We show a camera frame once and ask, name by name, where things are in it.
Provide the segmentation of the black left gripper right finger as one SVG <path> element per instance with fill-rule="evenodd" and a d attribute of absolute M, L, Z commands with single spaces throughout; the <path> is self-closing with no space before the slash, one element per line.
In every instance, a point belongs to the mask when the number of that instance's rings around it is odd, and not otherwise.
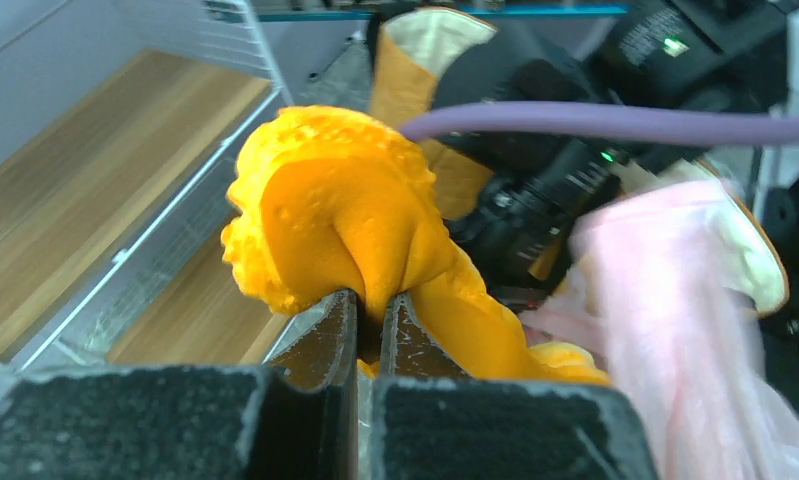
<path fill-rule="evenodd" d="M 600 386 L 474 380 L 391 300 L 371 397 L 374 479 L 658 476 L 628 399 Z"/>

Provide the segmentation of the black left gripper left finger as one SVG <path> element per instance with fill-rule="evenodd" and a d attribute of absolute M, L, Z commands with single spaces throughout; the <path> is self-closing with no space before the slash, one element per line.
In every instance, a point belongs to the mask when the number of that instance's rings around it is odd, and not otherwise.
<path fill-rule="evenodd" d="M 358 303 L 259 365 L 55 369 L 0 398 L 0 479 L 353 479 Z"/>

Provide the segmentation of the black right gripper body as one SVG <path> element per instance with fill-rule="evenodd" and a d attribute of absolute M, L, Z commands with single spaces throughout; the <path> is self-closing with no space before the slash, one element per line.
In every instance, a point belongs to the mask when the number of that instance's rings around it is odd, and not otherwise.
<path fill-rule="evenodd" d="M 492 171 L 469 212 L 446 219 L 491 292 L 550 291 L 530 269 L 631 158 L 627 141 L 519 133 L 452 133 L 450 150 Z"/>

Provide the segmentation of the pink plastic bag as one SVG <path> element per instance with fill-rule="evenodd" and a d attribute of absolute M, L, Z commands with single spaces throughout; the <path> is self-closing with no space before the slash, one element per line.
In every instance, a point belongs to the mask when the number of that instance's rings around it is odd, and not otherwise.
<path fill-rule="evenodd" d="M 640 415 L 664 479 L 799 479 L 799 418 L 758 367 L 729 291 L 717 180 L 678 183 L 584 217 L 566 288 L 522 315 L 602 357 Z"/>

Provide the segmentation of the orange ruffled food piece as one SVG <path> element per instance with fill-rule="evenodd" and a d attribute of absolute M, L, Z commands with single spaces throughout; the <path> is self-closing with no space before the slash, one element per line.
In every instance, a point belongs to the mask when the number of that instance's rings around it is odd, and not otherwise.
<path fill-rule="evenodd" d="M 245 141 L 221 233 L 239 290 L 300 313 L 348 288 L 381 323 L 407 293 L 423 328 L 471 376 L 608 385 L 582 349 L 530 347 L 450 239 L 421 148 L 368 115 L 287 107 Z"/>

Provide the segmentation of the brown paper grocery bag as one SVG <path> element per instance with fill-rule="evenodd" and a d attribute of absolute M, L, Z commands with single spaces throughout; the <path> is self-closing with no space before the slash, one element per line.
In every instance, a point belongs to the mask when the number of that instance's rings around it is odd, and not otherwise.
<path fill-rule="evenodd" d="M 489 293 L 522 312 L 561 283 L 575 219 L 610 201 L 613 167 L 660 172 L 734 134 L 760 145 L 788 95 L 794 1 L 637 1 L 584 59 L 517 24 L 449 9 L 384 22 L 386 40 L 433 76 L 415 139 L 435 139 L 491 178 L 443 211 Z"/>

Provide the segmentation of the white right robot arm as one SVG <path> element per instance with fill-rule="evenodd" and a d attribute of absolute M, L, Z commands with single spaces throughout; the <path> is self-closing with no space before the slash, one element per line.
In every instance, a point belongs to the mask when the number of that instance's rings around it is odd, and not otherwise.
<path fill-rule="evenodd" d="M 578 61 L 522 27 L 469 48 L 442 75 L 432 105 L 559 101 L 712 113 L 764 113 L 788 95 L 787 18 L 795 1 L 639 1 Z M 553 134 L 468 132 L 446 145 L 487 167 L 475 206 L 448 222 L 500 300 L 550 294 L 569 269 L 582 214 L 620 189 L 612 166 L 661 170 L 698 147 Z"/>

